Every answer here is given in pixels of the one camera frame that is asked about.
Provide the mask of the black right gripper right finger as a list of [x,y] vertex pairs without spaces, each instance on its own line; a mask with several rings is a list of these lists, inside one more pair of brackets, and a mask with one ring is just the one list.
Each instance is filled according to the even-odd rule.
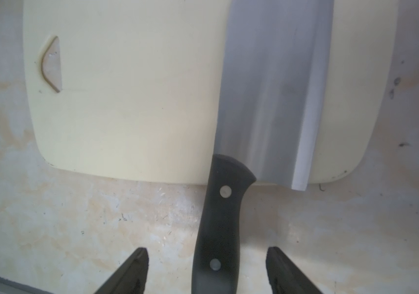
[[273,294],[322,294],[280,248],[269,247],[265,263]]

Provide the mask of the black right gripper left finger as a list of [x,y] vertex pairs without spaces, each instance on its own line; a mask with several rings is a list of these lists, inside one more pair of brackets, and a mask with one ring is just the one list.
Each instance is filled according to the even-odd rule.
[[148,269],[148,251],[144,247],[139,247],[102,284],[96,294],[143,294]]

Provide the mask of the cream plastic cutting board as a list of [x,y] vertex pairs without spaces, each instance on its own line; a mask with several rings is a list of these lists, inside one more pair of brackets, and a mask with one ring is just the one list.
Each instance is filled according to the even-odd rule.
[[[25,1],[26,89],[53,167],[205,184],[229,1]],[[311,184],[351,173],[392,63],[398,1],[335,1]]]

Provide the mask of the black handled cleaver knife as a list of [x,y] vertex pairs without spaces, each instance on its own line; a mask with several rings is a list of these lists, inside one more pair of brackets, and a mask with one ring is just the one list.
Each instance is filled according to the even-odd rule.
[[193,258],[194,294],[234,294],[240,209],[260,181],[304,191],[320,124],[333,1],[233,1]]

